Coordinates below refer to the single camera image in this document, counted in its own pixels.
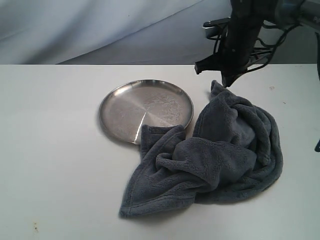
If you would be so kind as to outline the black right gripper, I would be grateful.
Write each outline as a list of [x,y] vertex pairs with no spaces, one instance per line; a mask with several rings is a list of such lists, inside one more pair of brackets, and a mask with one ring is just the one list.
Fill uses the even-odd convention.
[[197,75],[204,71],[221,72],[222,85],[229,88],[249,73],[248,64],[264,21],[263,0],[232,0],[227,34],[219,53],[195,62]]

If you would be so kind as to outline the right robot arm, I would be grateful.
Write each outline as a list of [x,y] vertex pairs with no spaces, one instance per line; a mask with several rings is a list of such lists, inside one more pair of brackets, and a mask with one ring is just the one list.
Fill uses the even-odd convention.
[[194,64],[196,74],[219,71],[230,87],[242,75],[267,66],[287,35],[308,26],[320,37],[318,0],[232,0],[230,17],[205,22],[212,55]]

